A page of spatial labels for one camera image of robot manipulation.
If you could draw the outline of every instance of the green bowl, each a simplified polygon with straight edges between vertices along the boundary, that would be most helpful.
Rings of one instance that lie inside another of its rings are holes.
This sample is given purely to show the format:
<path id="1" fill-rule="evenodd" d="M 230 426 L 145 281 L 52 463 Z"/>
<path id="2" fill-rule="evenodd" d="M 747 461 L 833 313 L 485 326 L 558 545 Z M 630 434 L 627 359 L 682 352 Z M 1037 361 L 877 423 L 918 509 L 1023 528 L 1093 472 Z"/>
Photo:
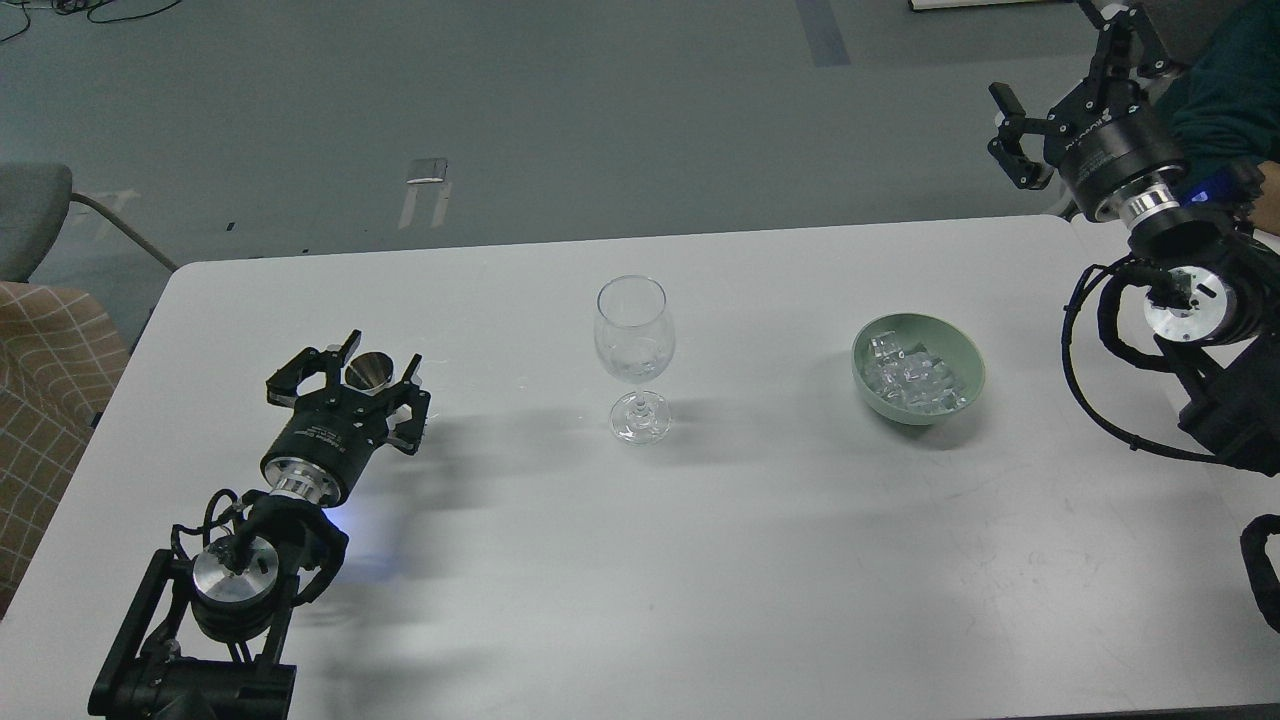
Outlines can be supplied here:
<path id="1" fill-rule="evenodd" d="M 929 352 L 933 352 L 947 363 L 956 378 L 964 383 L 965 396 L 969 404 L 950 413 L 913 413 L 904 410 L 876 395 L 867 380 L 863 379 L 863 369 L 872 361 L 872 350 L 868 346 L 870 338 L 893 331 L 904 348 L 911 348 L 916 343 L 924 343 Z M 867 323 L 854 340 L 854 378 L 858 383 L 858 392 L 872 406 L 872 410 L 904 425 L 934 425 L 954 418 L 978 402 L 982 388 L 987 383 L 987 368 L 982 361 L 978 346 L 969 340 L 955 325 L 928 315 L 915 313 L 899 313 L 884 315 Z"/>

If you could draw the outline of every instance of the wine glass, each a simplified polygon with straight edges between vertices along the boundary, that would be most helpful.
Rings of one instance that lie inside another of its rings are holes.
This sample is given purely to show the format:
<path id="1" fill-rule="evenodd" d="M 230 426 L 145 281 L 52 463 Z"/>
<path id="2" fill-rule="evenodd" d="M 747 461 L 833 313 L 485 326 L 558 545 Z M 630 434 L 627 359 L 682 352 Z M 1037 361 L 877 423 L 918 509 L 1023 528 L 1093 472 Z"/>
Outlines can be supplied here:
<path id="1" fill-rule="evenodd" d="M 600 288 L 595 309 L 595 354 L 611 375 L 636 386 L 613 404 L 613 434 L 631 445 L 658 442 L 671 427 L 671 409 L 640 386 L 660 375 L 676 351 L 667 293 L 652 278 L 622 275 Z"/>

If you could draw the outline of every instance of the glass stem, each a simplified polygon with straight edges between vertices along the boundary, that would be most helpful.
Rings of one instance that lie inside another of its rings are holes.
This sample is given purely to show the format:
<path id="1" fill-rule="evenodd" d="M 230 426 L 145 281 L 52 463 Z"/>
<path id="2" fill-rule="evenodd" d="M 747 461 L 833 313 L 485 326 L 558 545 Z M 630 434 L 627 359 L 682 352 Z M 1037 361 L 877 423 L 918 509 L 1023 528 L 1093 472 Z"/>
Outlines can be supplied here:
<path id="1" fill-rule="evenodd" d="M 631 416 L 635 419 L 637 427 L 646 427 L 653 418 L 653 407 L 644 400 L 644 388 L 636 388 L 636 401 L 635 406 L 631 409 Z"/>

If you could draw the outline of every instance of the white table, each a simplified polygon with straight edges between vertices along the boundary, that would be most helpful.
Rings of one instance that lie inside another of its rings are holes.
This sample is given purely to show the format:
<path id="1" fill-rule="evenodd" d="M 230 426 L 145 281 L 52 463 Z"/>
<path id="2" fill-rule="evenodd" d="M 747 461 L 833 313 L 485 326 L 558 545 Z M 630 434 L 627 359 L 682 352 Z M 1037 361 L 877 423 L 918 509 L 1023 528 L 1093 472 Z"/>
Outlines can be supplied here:
<path id="1" fill-rule="evenodd" d="M 1274 480 L 1133 454 L 1075 407 L 1061 305 L 1111 259 L 1087 255 L 1033 217 L 187 266 L 0 623 L 0 715 L 83 715 L 169 525 L 261 487 L 287 419 L 265 378 L 352 328 L 425 355 L 433 418 L 417 456 L 380 450 L 333 512 L 351 555 L 294 614 L 291 717 L 1280 701 L 1236 543 L 1276 510 L 1239 498 Z M 626 388 L 591 347 L 595 291 L 625 273 L 660 279 L 677 323 L 653 386 L 676 424 L 648 448 L 609 437 Z M 906 429 L 855 397 L 849 343 L 891 311 L 983 348 L 968 416 Z M 1170 424 L 1096 342 L 1078 361 L 1117 420 Z M 224 657 L 188 625 L 188 652 Z"/>

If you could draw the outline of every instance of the chair leg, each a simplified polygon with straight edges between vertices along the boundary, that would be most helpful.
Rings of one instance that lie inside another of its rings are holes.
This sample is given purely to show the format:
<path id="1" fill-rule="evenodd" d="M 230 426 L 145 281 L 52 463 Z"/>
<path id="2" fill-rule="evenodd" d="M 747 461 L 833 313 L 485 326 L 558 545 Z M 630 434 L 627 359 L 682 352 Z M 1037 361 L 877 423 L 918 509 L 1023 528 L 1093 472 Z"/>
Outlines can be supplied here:
<path id="1" fill-rule="evenodd" d="M 175 265 L 173 260 L 170 260 L 164 252 L 160 252 L 156 249 L 156 246 L 154 246 L 150 242 L 147 242 L 146 238 L 143 238 L 141 234 L 137 233 L 137 231 L 134 231 L 133 228 L 131 228 L 123 219 L 120 219 L 119 215 L 116 215 L 115 213 L 113 213 L 111 209 L 108 208 L 106 205 L 102 205 L 97 200 L 93 200 L 92 197 L 88 197 L 87 195 L 81 195 L 78 192 L 72 192 L 72 200 L 74 200 L 76 202 L 79 202 L 81 205 L 86 205 L 88 208 L 92 208 L 93 210 L 97 210 L 99 215 L 102 215 L 104 218 L 108 219 L 108 222 L 110 222 L 113 225 L 115 225 L 116 228 L 119 228 L 120 232 L 123 232 L 124 234 L 129 236 L 129 240 L 132 240 L 133 242 L 138 243 L 138 247 L 141 247 L 142 250 L 146 250 L 148 255 L 151 255 L 152 258 L 155 258 L 156 260 L 159 260 L 160 264 L 164 265 L 165 268 L 168 268 L 170 273 L 173 273 L 173 272 L 175 272 L 178 269 L 178 265 Z"/>

